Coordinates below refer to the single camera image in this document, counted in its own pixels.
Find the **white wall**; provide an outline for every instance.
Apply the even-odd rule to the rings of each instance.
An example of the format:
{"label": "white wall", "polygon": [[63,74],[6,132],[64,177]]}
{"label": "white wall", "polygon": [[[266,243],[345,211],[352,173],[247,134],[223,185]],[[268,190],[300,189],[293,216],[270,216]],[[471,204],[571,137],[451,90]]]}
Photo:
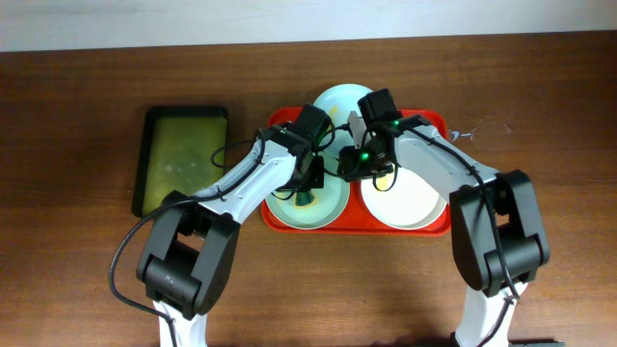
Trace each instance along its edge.
{"label": "white wall", "polygon": [[617,29],[617,0],[0,0],[0,50]]}

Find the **brown table surface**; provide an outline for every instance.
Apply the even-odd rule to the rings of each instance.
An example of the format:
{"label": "brown table surface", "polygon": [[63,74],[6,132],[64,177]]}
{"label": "brown table surface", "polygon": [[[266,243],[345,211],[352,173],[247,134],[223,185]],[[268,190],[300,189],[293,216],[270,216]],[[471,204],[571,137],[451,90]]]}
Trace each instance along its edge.
{"label": "brown table surface", "polygon": [[[454,144],[531,176],[551,259],[523,294],[511,338],[617,340],[615,32],[14,53],[0,55],[0,73],[2,345],[156,345],[156,319],[107,284],[135,223],[149,105],[225,106],[234,141],[340,83],[388,87],[400,107],[437,110],[461,133],[476,128]],[[147,234],[117,272],[119,289],[144,303],[134,270]],[[255,212],[207,340],[448,336],[464,296],[447,235],[291,235]]]}

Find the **green object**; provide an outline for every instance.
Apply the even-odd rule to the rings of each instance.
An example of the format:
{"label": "green object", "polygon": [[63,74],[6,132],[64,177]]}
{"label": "green object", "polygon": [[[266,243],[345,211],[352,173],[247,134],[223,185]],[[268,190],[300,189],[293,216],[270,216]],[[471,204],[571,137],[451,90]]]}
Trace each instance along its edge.
{"label": "green object", "polygon": [[143,217],[173,190],[190,196],[221,178],[223,169],[210,163],[210,155],[225,145],[227,125],[227,111],[221,107],[163,106],[148,111],[133,214]]}
{"label": "green object", "polygon": [[296,193],[296,206],[306,206],[315,200],[315,195],[310,191]]}

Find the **tray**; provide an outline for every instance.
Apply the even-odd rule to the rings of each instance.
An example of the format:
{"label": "tray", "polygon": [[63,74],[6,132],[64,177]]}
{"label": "tray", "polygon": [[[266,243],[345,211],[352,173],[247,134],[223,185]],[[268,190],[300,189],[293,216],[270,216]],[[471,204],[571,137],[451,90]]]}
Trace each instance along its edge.
{"label": "tray", "polygon": [[[272,124],[295,121],[300,115],[301,107],[284,107],[277,111],[268,120],[268,126]],[[440,134],[447,139],[447,125],[442,116],[435,111],[424,109],[400,109],[403,117],[422,115],[437,127]],[[363,234],[363,235],[407,235],[407,236],[441,236],[450,231],[450,206],[447,205],[442,215],[432,224],[413,230],[401,230],[389,227],[368,211],[362,200],[360,183],[351,183],[351,193],[345,210],[336,220],[325,227],[302,230],[283,224],[272,214],[265,202],[261,204],[261,216],[265,224],[282,232],[293,233],[335,233],[335,234]]]}

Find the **white plate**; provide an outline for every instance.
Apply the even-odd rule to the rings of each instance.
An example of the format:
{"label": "white plate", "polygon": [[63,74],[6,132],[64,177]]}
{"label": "white plate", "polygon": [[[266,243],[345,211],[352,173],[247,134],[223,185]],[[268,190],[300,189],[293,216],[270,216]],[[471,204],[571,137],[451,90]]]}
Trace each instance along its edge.
{"label": "white plate", "polygon": [[[337,162],[329,154],[324,154],[324,166],[336,172]],[[349,200],[349,183],[338,177],[324,175],[324,187],[311,190],[315,200],[308,206],[296,206],[295,198],[280,200],[272,195],[266,198],[266,204],[272,214],[282,223],[299,229],[324,227],[333,222],[343,212]],[[288,192],[275,193],[285,198]]]}
{"label": "white plate", "polygon": [[[393,173],[378,178],[379,189],[388,189]],[[435,189],[417,174],[399,168],[396,183],[387,192],[373,187],[372,179],[361,183],[364,204],[383,224],[400,229],[417,229],[435,222],[443,213],[446,202]]]}
{"label": "white plate", "polygon": [[[339,126],[347,122],[349,113],[352,111],[361,115],[358,100],[371,92],[369,88],[356,84],[338,85],[319,95],[313,105],[326,111],[328,116],[332,118],[333,124]],[[329,141],[330,135],[326,136],[321,145],[325,145]],[[338,152],[341,148],[353,145],[354,139],[349,135],[349,132],[337,131],[335,140],[325,151],[338,158]]]}

